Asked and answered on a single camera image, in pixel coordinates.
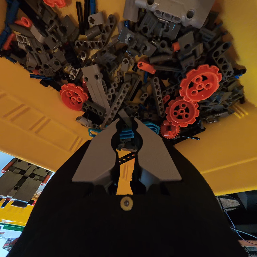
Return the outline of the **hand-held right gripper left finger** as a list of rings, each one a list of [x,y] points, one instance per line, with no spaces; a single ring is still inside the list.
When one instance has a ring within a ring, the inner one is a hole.
[[[72,182],[101,185],[116,195],[120,178],[117,147],[120,144],[121,120],[117,118],[90,142]]]

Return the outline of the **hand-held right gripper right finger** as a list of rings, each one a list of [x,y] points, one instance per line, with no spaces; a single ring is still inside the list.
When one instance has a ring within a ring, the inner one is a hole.
[[[162,138],[137,118],[132,119],[132,131],[137,147],[130,181],[133,194],[145,194],[152,185],[181,181]]]

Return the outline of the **blue brick separator tool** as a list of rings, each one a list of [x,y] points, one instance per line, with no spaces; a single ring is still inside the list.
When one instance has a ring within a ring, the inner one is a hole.
[[[160,132],[160,127],[152,122],[143,122],[144,125],[146,125],[148,128],[150,128],[154,133],[156,133],[157,135]],[[88,133],[90,137],[95,137],[97,134],[99,134],[101,132],[100,129],[93,129],[93,128],[89,128],[88,129]],[[120,139],[131,139],[134,138],[134,133],[132,131],[131,128],[126,128],[123,129],[120,133]]]

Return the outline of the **yellow plastic bin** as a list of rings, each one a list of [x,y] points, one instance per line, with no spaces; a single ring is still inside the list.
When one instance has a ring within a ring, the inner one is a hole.
[[[216,1],[213,10],[233,39],[232,59],[246,102],[236,113],[206,125],[197,140],[175,147],[201,172],[215,195],[256,190],[256,1]],[[21,65],[1,58],[1,151],[56,171],[88,139],[59,92],[45,88]]]

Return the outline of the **pile of building brick pieces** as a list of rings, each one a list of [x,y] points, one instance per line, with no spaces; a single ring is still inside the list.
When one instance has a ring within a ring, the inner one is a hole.
[[[56,11],[43,1],[27,3],[20,1],[1,1],[1,58],[21,65],[29,72],[31,79],[36,79],[45,88],[51,87],[60,92],[61,86],[73,83],[83,88],[92,101],[81,68],[99,66],[106,87],[104,89],[111,106],[121,83],[127,75],[119,76],[121,66],[128,65],[132,78],[129,93],[134,89],[134,80],[145,73],[141,63],[147,66],[171,66],[173,70],[157,70],[161,84],[161,97],[171,94],[170,100],[179,95],[180,81],[186,73],[200,65],[216,65],[211,58],[211,47],[222,43],[221,30],[215,30],[218,14],[211,12],[203,26],[198,29],[191,25],[183,26],[156,17],[151,11],[139,8],[137,22],[123,18],[125,1],[98,1],[105,3],[107,14],[100,24],[100,34],[96,42],[80,40],[79,28],[68,9],[75,4],[68,4],[63,11]],[[85,115],[93,115],[91,121],[100,125],[105,118],[93,114],[82,107]]]

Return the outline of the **small orange gear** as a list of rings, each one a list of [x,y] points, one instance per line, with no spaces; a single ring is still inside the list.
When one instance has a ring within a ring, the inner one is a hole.
[[[160,127],[161,136],[166,139],[174,139],[180,133],[180,127],[173,125],[168,120],[164,120]]]

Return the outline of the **orange toothed wheel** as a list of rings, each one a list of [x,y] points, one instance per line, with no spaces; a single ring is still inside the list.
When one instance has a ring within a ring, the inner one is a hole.
[[[198,103],[217,91],[221,79],[217,66],[200,65],[181,80],[179,94],[185,101]]]
[[[199,116],[198,103],[186,101],[183,97],[170,100],[165,109],[166,120],[173,126],[187,127]]]
[[[54,7],[63,8],[66,6],[65,0],[43,0],[43,2],[52,8]]]
[[[81,111],[83,103],[89,99],[83,88],[73,83],[62,85],[59,93],[63,104],[73,111]]]

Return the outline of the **light grey long panel piece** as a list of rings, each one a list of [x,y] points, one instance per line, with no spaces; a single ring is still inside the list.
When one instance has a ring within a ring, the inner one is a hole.
[[[110,110],[108,99],[104,91],[106,84],[103,80],[103,75],[100,72],[97,64],[81,68],[86,86],[93,103],[105,108],[106,111]]]

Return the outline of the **light grey motor block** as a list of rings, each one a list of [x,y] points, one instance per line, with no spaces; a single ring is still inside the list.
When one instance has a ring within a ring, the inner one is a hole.
[[[137,22],[139,8],[144,8],[163,20],[200,29],[214,2],[214,0],[126,0],[123,18]]]

